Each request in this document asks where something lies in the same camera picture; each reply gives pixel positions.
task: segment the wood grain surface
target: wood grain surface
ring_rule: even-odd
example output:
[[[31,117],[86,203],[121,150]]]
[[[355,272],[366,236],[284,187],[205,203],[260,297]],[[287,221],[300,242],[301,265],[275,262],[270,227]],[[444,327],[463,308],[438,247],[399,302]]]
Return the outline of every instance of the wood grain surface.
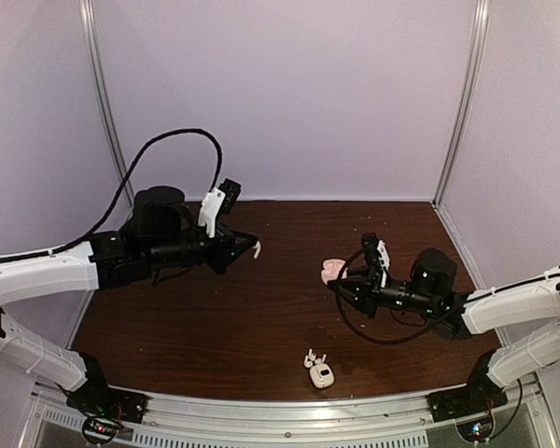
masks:
[[[374,231],[386,241],[393,276],[408,278],[417,254],[434,246],[458,263],[456,289],[472,289],[428,203],[247,202],[224,221],[260,238],[259,259],[247,254],[224,276],[200,267],[159,287],[95,294],[74,348],[97,356],[112,385],[215,399],[380,396],[464,383],[475,359],[498,346],[493,333],[367,343],[341,321],[320,281],[324,259],[348,258],[360,235]],[[349,314],[376,337],[416,330],[385,310],[374,320]],[[310,347],[328,354],[336,377],[328,389],[315,389],[302,366]]]

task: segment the white panel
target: white panel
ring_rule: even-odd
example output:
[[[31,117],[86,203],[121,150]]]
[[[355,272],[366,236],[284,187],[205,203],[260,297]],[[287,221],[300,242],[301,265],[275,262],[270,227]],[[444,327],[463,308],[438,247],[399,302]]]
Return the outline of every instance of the white panel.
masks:
[[[445,207],[488,286],[560,263],[560,1],[491,2]],[[540,378],[560,432],[560,364]]]
[[[129,160],[155,133],[204,127],[243,199],[429,199],[455,121],[475,2],[97,2],[108,91]],[[202,137],[139,165],[202,198]]]
[[[0,2],[0,254],[65,243],[104,212],[116,175],[91,83],[78,2]],[[117,210],[108,227],[125,214]],[[63,344],[83,294],[8,306]],[[0,363],[0,447],[12,446],[34,378]]]

